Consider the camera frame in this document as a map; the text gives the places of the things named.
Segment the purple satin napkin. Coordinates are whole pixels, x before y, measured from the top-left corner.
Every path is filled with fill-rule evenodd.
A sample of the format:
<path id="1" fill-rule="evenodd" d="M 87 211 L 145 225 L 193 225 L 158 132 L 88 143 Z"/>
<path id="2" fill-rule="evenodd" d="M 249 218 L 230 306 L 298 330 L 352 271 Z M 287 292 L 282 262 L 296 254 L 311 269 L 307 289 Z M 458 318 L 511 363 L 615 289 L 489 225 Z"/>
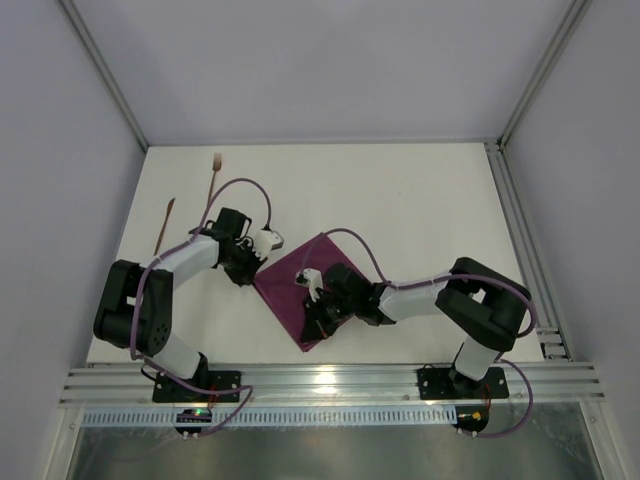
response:
<path id="1" fill-rule="evenodd" d="M 302 302 L 309 291 L 295 283 L 296 275 L 305 268 L 316 269 L 325 274 L 328 268 L 336 263 L 344 263 L 365 277 L 346 254 L 324 234 L 313 237 L 255 277 L 255 289 L 303 352 L 310 351 L 324 340 L 299 342 L 304 321 Z"/>

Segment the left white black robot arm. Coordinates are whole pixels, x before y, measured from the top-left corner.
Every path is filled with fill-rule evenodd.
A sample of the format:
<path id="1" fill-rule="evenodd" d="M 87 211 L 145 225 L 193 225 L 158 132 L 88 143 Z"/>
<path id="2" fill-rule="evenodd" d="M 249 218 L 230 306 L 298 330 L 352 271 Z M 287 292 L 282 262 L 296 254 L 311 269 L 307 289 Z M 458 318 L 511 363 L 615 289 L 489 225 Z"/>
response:
<path id="1" fill-rule="evenodd" d="M 165 373 L 197 393 L 211 381 L 206 356 L 172 332 L 174 292 L 199 273 L 221 268 L 232 283 L 250 285 L 282 237 L 268 226 L 254 236 L 251 219 L 229 208 L 191 231 L 182 244 L 147 263 L 118 260 L 110 267 L 93 325 L 94 336 Z"/>

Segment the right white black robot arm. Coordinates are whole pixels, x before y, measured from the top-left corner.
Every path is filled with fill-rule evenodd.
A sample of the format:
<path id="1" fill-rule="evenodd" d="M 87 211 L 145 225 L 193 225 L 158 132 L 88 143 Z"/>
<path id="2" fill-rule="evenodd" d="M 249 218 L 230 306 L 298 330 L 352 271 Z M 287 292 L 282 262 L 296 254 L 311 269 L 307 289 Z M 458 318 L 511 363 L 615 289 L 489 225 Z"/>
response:
<path id="1" fill-rule="evenodd" d="M 308 294 L 302 302 L 303 343 L 332 336 L 343 321 L 358 318 L 370 326 L 442 313 L 467 337 L 449 369 L 458 395 L 481 392 L 490 366 L 513 349 L 525 315 L 532 315 L 530 293 L 522 286 L 468 257 L 437 278 L 415 283 L 373 283 L 343 263 L 324 274 L 298 272 L 296 283 Z"/>

